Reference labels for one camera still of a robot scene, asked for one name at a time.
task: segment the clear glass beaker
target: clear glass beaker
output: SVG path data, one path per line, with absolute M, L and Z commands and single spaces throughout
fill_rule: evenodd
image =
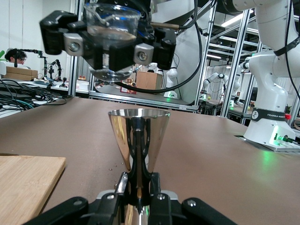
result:
M 91 73 L 104 81 L 121 81 L 132 74 L 132 66 L 120 71 L 109 69 L 109 47 L 136 39 L 141 13 L 137 10 L 110 4 L 87 3 L 84 6 L 87 31 L 103 46 L 103 69 Z

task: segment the black hair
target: black hair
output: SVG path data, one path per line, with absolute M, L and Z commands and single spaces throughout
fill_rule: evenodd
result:
M 4 56 L 4 58 L 8 61 L 10 61 L 10 57 L 15 57 L 17 55 L 17 59 L 23 60 L 25 58 L 27 58 L 27 55 L 24 51 L 19 50 L 17 48 L 9 48 L 6 51 L 6 54 Z

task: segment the fluorescent light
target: fluorescent light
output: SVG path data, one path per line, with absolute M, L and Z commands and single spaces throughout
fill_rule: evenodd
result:
M 234 22 L 237 22 L 238 20 L 242 19 L 243 18 L 243 14 L 239 14 L 237 16 L 235 16 L 234 18 L 224 22 L 221 24 L 222 27 L 227 27 L 229 26 L 230 24 L 234 23 Z
M 209 54 L 207 54 L 207 56 L 208 56 L 208 57 L 212 57 L 212 58 L 216 58 L 216 59 L 221 59 L 221 57 L 216 56 L 216 55 L 209 55 Z

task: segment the metal bolt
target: metal bolt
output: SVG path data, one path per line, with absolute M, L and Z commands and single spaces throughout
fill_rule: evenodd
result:
M 187 201 L 187 204 L 188 204 L 190 207 L 196 206 L 196 202 L 195 202 L 194 200 L 188 200 L 188 201 Z
M 77 52 L 79 50 L 79 48 L 80 48 L 80 45 L 76 42 L 71 42 L 69 44 L 69 49 L 73 52 Z
M 139 52 L 138 56 L 141 61 L 145 61 L 147 59 L 147 54 L 144 52 Z
M 112 200 L 112 199 L 114 199 L 114 195 L 108 195 L 106 198 L 109 200 Z
M 157 195 L 157 198 L 158 198 L 159 200 L 164 200 L 164 199 L 165 199 L 165 196 L 164 196 L 163 194 L 158 194 L 158 195 Z
M 77 200 L 76 202 L 73 203 L 73 205 L 81 205 L 83 202 L 81 200 Z

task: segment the wooden cutting board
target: wooden cutting board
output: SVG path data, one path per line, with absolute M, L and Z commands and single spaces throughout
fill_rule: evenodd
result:
M 37 216 L 65 165 L 62 157 L 0 156 L 0 225 Z

